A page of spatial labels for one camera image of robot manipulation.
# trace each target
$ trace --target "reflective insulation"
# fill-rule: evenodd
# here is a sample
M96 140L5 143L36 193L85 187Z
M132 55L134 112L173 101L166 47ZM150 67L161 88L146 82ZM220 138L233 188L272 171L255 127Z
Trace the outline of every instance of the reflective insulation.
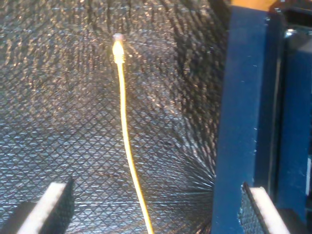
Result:
M73 176L68 233L146 233L112 55L123 33L132 151L155 233L209 233L229 2L2 5L0 227Z

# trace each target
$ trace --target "blue panel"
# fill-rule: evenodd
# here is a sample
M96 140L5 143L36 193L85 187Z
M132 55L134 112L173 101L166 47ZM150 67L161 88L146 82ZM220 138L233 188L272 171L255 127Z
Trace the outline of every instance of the blue panel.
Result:
M277 206L305 221L310 137L312 39L287 56Z
M241 185L253 185L264 77L266 12L233 7L224 79L212 234L242 234Z

